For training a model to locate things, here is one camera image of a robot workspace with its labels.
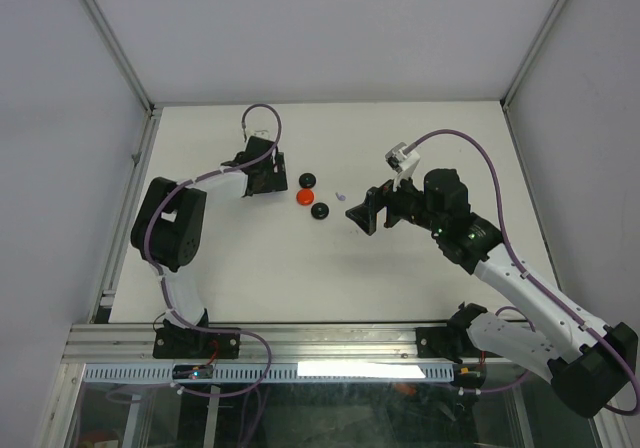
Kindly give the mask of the orange charging case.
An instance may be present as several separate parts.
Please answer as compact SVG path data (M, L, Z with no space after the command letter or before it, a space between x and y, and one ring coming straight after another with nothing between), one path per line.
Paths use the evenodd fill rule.
M314 203L314 192L309 188L302 188L296 194L296 201L301 206L309 206Z

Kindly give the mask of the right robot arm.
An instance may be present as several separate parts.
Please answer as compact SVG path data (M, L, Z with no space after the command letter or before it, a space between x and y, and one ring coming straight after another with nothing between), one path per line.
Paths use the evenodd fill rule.
M502 231L473 213L468 190L454 169L435 169L418 189L409 179L370 188L345 215L373 235L385 211L388 228L400 221L424 228L453 264L504 296L530 323L512 326L474 304L447 322L448 346L459 355L475 349L506 358L550 384L574 413L591 418L630 384L639 344L628 325L612 326L539 280L507 246Z

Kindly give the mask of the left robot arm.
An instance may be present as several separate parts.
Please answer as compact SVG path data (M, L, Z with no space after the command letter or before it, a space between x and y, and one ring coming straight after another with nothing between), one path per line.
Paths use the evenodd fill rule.
M265 138L251 136L245 149L210 173L177 182L154 178L131 231L131 245L156 272L166 318L179 327L174 343L188 356L209 345L207 309L186 274L199 250L206 208L288 189L284 153Z

